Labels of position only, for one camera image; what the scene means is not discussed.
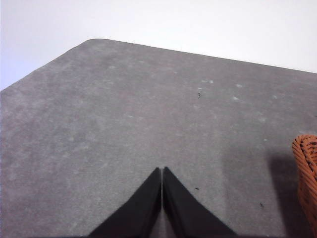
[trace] gray carpet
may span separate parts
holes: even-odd
[[[1,91],[1,235],[87,235],[169,166],[238,234],[310,238],[290,145],[316,101],[314,73],[85,41]]]

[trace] wicker basket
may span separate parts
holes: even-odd
[[[298,198],[317,238],[317,136],[300,135],[292,144],[298,166]]]

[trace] basket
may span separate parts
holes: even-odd
[[[292,148],[298,167],[298,199],[317,238],[317,136],[299,135]]]

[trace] orange wicker basket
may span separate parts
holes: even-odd
[[[292,144],[298,167],[298,199],[317,238],[317,136],[299,135]]]

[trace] white wall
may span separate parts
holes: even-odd
[[[91,38],[317,72],[317,1],[2,0],[1,89]]]

